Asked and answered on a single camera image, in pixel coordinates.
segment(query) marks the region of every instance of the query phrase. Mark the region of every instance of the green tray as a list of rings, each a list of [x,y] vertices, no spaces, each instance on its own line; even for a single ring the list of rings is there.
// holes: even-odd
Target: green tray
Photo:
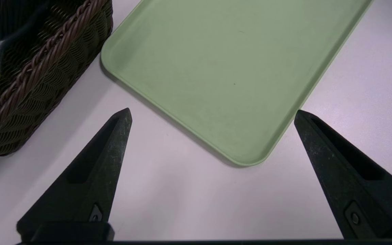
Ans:
[[[104,67],[233,163],[264,161],[370,0],[142,0]]]

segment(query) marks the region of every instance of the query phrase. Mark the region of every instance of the wicker basket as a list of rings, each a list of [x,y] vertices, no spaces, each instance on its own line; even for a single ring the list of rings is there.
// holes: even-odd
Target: wicker basket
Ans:
[[[51,0],[39,34],[7,50],[0,76],[0,156],[30,138],[95,59],[112,31],[112,11],[111,0]]]

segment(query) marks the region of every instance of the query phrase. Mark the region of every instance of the white table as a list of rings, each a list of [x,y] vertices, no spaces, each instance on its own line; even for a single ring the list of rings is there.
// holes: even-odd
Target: white table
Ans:
[[[115,0],[115,27],[138,0]],[[99,58],[13,155],[0,157],[0,244],[118,110],[133,125],[109,222],[115,240],[322,239],[341,233],[293,125],[236,168],[100,68]],[[303,109],[392,174],[392,1],[376,0]]]

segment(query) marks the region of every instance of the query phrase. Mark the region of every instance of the screw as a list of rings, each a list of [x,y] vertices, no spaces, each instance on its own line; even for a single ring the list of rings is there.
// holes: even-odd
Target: screw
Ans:
[[[356,213],[352,213],[352,215],[350,216],[350,218],[352,219],[352,222],[355,225],[359,225],[359,216]]]

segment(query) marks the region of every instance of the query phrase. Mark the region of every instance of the basket rim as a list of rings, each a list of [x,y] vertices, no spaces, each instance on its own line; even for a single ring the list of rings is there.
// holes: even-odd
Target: basket rim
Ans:
[[[85,0],[56,34],[45,42],[31,61],[24,65],[21,73],[0,97],[0,126],[37,85],[51,65],[67,51],[72,41],[82,32],[83,27],[105,3],[106,0]]]

